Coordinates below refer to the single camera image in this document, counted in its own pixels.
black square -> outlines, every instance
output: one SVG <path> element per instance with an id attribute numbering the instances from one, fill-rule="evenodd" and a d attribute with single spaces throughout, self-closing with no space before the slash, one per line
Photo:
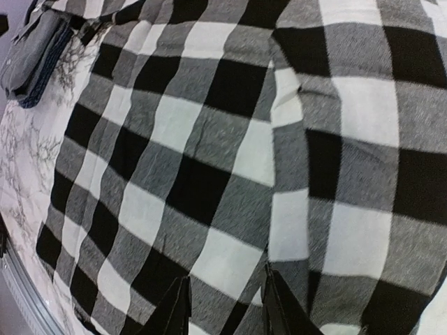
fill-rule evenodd
<path id="1" fill-rule="evenodd" d="M 101 201 L 98 201 L 88 235 L 104 257 L 107 257 L 112 250 L 118 228 L 117 218 Z"/>
<path id="2" fill-rule="evenodd" d="M 446 69 L 437 37 L 423 31 L 384 27 L 396 80 L 447 87 Z"/>
<path id="3" fill-rule="evenodd" d="M 151 56 L 138 73 L 133 87 L 163 94 L 179 69 L 180 57 Z"/>
<path id="4" fill-rule="evenodd" d="M 170 24 L 198 21 L 208 6 L 208 0 L 174 0 L 173 2 Z"/>
<path id="5" fill-rule="evenodd" d="M 318 271 L 309 271 L 309 279 L 308 279 L 308 291 L 307 291 L 307 310 L 310 315 L 312 312 L 312 307 L 314 306 L 314 301 L 316 297 L 316 293 L 318 292 L 318 287 L 321 282 L 321 272 Z"/>
<path id="6" fill-rule="evenodd" d="M 109 166 L 125 180 L 131 180 L 149 140 L 125 127 L 119 131 Z"/>
<path id="7" fill-rule="evenodd" d="M 183 156 L 166 203 L 176 210 L 210 225 L 231 174 Z"/>
<path id="8" fill-rule="evenodd" d="M 330 77 L 324 27 L 280 28 L 272 36 L 296 73 Z"/>
<path id="9" fill-rule="evenodd" d="M 97 113 L 76 103 L 70 121 L 68 122 L 65 136 L 78 143 L 81 147 L 87 148 L 91 134 L 95 130 L 99 120 L 100 117 Z"/>
<path id="10" fill-rule="evenodd" d="M 65 177 L 58 170 L 54 171 L 54 186 L 51 192 L 51 204 L 55 209 L 65 214 L 68 197 L 70 195 L 73 182 Z"/>
<path id="11" fill-rule="evenodd" d="M 93 65 L 92 73 L 113 79 L 113 70 L 117 65 L 122 48 L 115 47 L 114 45 L 102 43 L 99 47 L 98 58 Z"/>
<path id="12" fill-rule="evenodd" d="M 393 211 L 447 225 L 447 155 L 400 149 Z"/>
<path id="13" fill-rule="evenodd" d="M 188 275 L 181 265 L 152 248 L 131 287 L 158 306 L 174 280 Z"/>
<path id="14" fill-rule="evenodd" d="M 335 200 L 342 161 L 342 139 L 321 131 L 306 131 L 309 145 L 309 195 Z"/>
<path id="15" fill-rule="evenodd" d="M 98 288 L 77 265 L 71 279 L 70 292 L 84 312 L 91 315 L 95 307 Z"/>
<path id="16" fill-rule="evenodd" d="M 42 225 L 41 233 L 37 238 L 36 252 L 41 260 L 56 269 L 57 260 L 62 251 L 62 243 L 55 237 L 46 225 Z"/>
<path id="17" fill-rule="evenodd" d="M 368 335 L 409 335 L 430 298 L 391 283 L 379 281 L 362 315 Z"/>
<path id="18" fill-rule="evenodd" d="M 142 324 L 136 322 L 133 318 L 126 315 L 126 321 L 124 321 L 124 326 L 120 334 L 138 334 L 138 332 L 142 329 L 142 326 Z"/>
<path id="19" fill-rule="evenodd" d="M 264 1 L 249 0 L 244 15 L 239 24 L 244 26 L 274 29 L 279 16 L 289 3 L 289 0 Z"/>
<path id="20" fill-rule="evenodd" d="M 237 328 L 240 326 L 242 319 L 244 318 L 249 305 L 237 301 L 230 315 L 228 316 L 225 325 L 223 326 L 220 335 L 236 334 Z"/>
<path id="21" fill-rule="evenodd" d="M 267 68 L 222 59 L 205 104 L 251 118 L 258 103 Z"/>

gray denim fabric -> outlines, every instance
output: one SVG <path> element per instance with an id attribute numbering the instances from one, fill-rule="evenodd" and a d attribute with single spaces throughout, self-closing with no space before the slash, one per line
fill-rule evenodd
<path id="1" fill-rule="evenodd" d="M 53 10 L 34 15 L 13 39 L 0 70 L 0 86 L 9 100 L 23 100 L 32 91 L 48 52 L 63 31 L 65 21 Z"/>

black and white plaid shirt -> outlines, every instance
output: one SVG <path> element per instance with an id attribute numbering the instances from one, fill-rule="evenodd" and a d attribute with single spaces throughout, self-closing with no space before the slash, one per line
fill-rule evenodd
<path id="1" fill-rule="evenodd" d="M 134 334 L 190 275 L 190 335 L 261 335 L 268 261 L 324 334 L 416 334 L 446 277 L 446 2 L 139 4 L 101 44 L 38 239 L 80 320 Z"/>

white square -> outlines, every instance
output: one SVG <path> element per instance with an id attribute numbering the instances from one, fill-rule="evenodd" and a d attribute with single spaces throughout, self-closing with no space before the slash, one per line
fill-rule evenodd
<path id="1" fill-rule="evenodd" d="M 341 323 L 328 323 L 322 328 L 321 332 L 324 335 L 359 335 L 361 329 L 355 325 L 343 325 Z"/>
<path id="2" fill-rule="evenodd" d="M 442 1 L 439 2 L 439 6 L 425 0 L 422 0 L 421 3 L 425 12 L 433 21 L 434 33 L 437 36 L 447 38 L 447 20 L 440 7 Z"/>
<path id="3" fill-rule="evenodd" d="M 182 57 L 220 59 L 224 45 L 236 24 L 197 22 L 188 34 Z"/>
<path id="4" fill-rule="evenodd" d="M 272 128 L 267 122 L 252 119 L 237 151 L 233 173 L 273 186 L 273 164 Z"/>
<path id="5" fill-rule="evenodd" d="M 294 124 L 302 120 L 302 104 L 297 92 L 300 88 L 298 78 L 292 68 L 282 68 L 274 72 L 277 95 L 272 108 L 274 128 Z"/>
<path id="6" fill-rule="evenodd" d="M 108 260 L 105 260 L 98 273 L 98 290 L 104 298 L 124 314 L 131 305 L 131 286 Z"/>
<path id="7" fill-rule="evenodd" d="M 165 29 L 166 24 L 154 24 L 149 33 L 145 36 L 145 42 L 142 45 L 141 54 L 150 56 L 156 50 L 156 44 Z"/>
<path id="8" fill-rule="evenodd" d="M 132 106 L 131 97 L 132 89 L 115 85 L 112 88 L 102 117 L 118 126 L 122 126 Z"/>
<path id="9" fill-rule="evenodd" d="M 160 228 L 164 207 L 163 200 L 128 183 L 119 210 L 119 224 L 152 246 Z"/>
<path id="10" fill-rule="evenodd" d="M 144 45 L 145 37 L 149 33 L 150 29 L 151 24 L 148 21 L 139 21 L 139 23 L 137 23 L 137 25 L 132 29 L 123 49 L 133 52 L 134 54 L 139 54 L 142 46 Z"/>
<path id="11" fill-rule="evenodd" d="M 284 94 L 296 93 L 301 84 L 292 68 L 282 68 L 274 72 L 277 91 Z"/>
<path id="12" fill-rule="evenodd" d="M 270 262 L 305 260 L 309 257 L 306 189 L 273 195 L 268 257 Z"/>
<path id="13" fill-rule="evenodd" d="M 81 226 L 74 223 L 69 217 L 64 217 L 64 226 L 62 228 L 62 246 L 73 258 L 75 258 L 76 253 L 79 253 L 77 247 L 81 229 Z"/>
<path id="14" fill-rule="evenodd" d="M 392 214 L 336 203 L 323 272 L 380 278 L 390 239 Z"/>
<path id="15" fill-rule="evenodd" d="M 325 26 L 345 22 L 382 25 L 376 0 L 319 0 L 319 3 Z"/>
<path id="16" fill-rule="evenodd" d="M 342 135 L 399 146 L 399 112 L 395 83 L 361 77 L 333 78 L 342 100 Z"/>
<path id="17" fill-rule="evenodd" d="M 251 303 L 255 306 L 262 306 L 263 305 L 263 298 L 261 296 L 261 288 L 256 292 L 253 299 L 251 300 Z"/>
<path id="18" fill-rule="evenodd" d="M 102 1 L 86 1 L 84 13 L 89 17 L 100 17 L 103 10 Z"/>
<path id="19" fill-rule="evenodd" d="M 101 194 L 101 180 L 108 164 L 99 156 L 86 150 L 81 170 L 76 176 L 75 183 L 99 199 Z"/>
<path id="20" fill-rule="evenodd" d="M 191 321 L 189 322 L 188 331 L 189 335 L 209 335 L 205 330 L 203 330 L 199 326 L 196 326 Z"/>
<path id="21" fill-rule="evenodd" d="M 209 286 L 238 300 L 262 253 L 262 250 L 235 237 L 210 228 L 205 246 L 191 273 Z"/>
<path id="22" fill-rule="evenodd" d="M 163 96 L 155 113 L 151 140 L 182 153 L 202 105 Z"/>

